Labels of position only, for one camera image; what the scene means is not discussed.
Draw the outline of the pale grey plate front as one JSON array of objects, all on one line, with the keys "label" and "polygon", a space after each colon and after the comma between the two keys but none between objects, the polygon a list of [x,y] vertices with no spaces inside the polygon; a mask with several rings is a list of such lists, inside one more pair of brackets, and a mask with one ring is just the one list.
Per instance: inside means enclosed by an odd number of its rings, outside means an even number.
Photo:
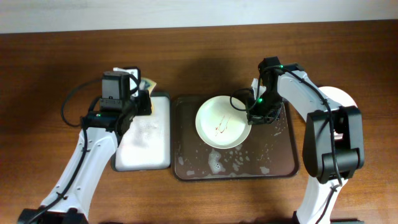
[{"label": "pale grey plate front", "polygon": [[344,107],[355,106],[358,107],[354,99],[345,91],[332,87],[332,86],[322,86],[319,90],[324,93],[328,98],[341,104]]}]

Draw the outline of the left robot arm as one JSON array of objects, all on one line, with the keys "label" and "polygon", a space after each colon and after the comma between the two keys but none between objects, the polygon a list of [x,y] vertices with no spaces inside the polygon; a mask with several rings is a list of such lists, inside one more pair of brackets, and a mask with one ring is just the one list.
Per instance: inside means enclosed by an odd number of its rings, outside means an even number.
[{"label": "left robot arm", "polygon": [[102,94],[80,119],[76,148],[63,174],[39,208],[25,208],[18,223],[88,223],[93,194],[136,116],[152,113],[137,67],[114,68],[101,78]]}]

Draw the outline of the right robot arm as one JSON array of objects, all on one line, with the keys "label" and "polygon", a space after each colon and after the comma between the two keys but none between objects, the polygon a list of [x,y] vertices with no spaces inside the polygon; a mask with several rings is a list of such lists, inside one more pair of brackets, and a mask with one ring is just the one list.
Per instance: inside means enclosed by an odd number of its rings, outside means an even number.
[{"label": "right robot arm", "polygon": [[259,65],[254,95],[246,104],[249,124],[271,124],[287,100],[305,120],[303,162],[309,174],[303,201],[293,223],[330,223],[342,188],[364,165],[363,123],[356,106],[332,100],[297,63],[277,57]]}]

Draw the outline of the green and yellow sponge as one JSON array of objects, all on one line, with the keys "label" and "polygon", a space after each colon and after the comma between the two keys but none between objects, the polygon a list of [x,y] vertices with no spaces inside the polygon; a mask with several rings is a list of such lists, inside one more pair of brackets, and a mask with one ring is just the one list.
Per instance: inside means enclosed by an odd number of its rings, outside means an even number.
[{"label": "green and yellow sponge", "polygon": [[139,85],[140,90],[147,90],[149,94],[152,93],[154,88],[156,87],[157,83],[151,79],[148,78],[141,78],[141,82]]}]

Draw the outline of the white plate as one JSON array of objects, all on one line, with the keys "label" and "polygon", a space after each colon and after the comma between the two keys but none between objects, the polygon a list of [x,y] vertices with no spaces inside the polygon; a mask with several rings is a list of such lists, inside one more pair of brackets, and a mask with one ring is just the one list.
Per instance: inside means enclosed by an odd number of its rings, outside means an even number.
[{"label": "white plate", "polygon": [[209,146],[229,149],[240,145],[251,132],[245,105],[237,98],[215,96],[198,109],[195,128],[199,137]]}]

